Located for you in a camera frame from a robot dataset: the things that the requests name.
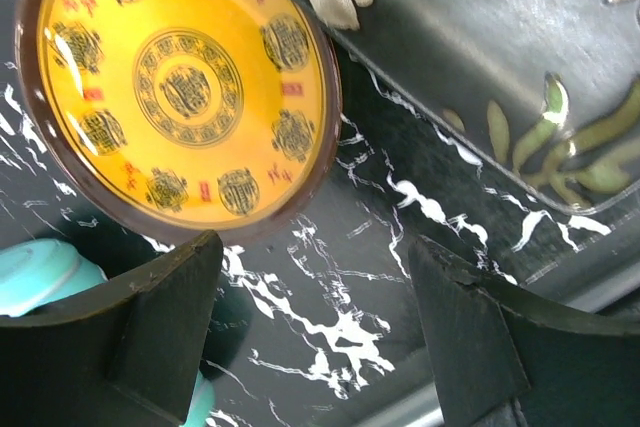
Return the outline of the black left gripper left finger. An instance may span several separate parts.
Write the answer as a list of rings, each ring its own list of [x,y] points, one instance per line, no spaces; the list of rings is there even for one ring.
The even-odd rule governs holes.
[[[222,257],[206,231],[106,283],[2,317],[2,425],[183,424]]]

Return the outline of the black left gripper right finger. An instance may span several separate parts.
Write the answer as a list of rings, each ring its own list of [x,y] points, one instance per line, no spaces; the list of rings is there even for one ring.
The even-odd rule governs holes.
[[[639,326],[416,241],[408,265],[448,426],[636,426]]]

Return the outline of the yellow patterned small plate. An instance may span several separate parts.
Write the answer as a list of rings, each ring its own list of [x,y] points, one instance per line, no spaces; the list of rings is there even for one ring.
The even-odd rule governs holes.
[[[292,0],[21,0],[16,57],[63,171],[163,242],[261,236],[335,156],[335,52]]]

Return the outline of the black floral square plate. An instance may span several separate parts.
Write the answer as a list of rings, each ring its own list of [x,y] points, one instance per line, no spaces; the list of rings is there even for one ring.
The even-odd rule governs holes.
[[[548,205],[638,192],[639,0],[296,1]]]

